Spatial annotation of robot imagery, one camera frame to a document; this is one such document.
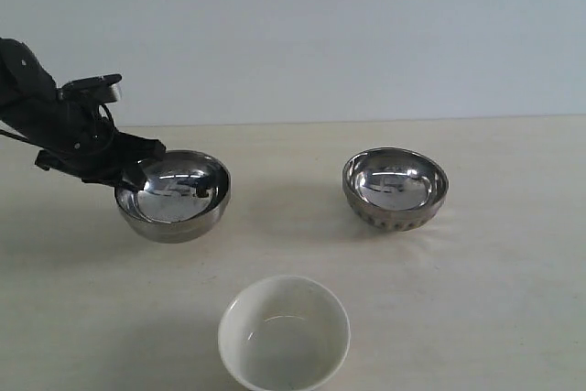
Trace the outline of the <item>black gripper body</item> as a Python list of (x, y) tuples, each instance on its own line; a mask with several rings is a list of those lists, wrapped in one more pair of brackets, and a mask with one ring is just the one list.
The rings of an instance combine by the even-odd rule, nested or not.
[(101, 168), (120, 167), (112, 144), (109, 103), (93, 98), (61, 100), (59, 88), (17, 90), (17, 140), (38, 147), (35, 165), (77, 179)]

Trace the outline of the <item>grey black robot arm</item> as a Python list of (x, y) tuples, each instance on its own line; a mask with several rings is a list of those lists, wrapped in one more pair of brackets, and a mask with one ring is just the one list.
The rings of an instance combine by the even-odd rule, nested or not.
[(120, 131), (108, 108), (119, 99), (118, 73), (58, 86), (30, 48), (1, 41), (1, 120), (3, 136), (39, 147), (37, 167), (84, 183), (142, 190), (141, 164), (166, 153), (157, 139)]

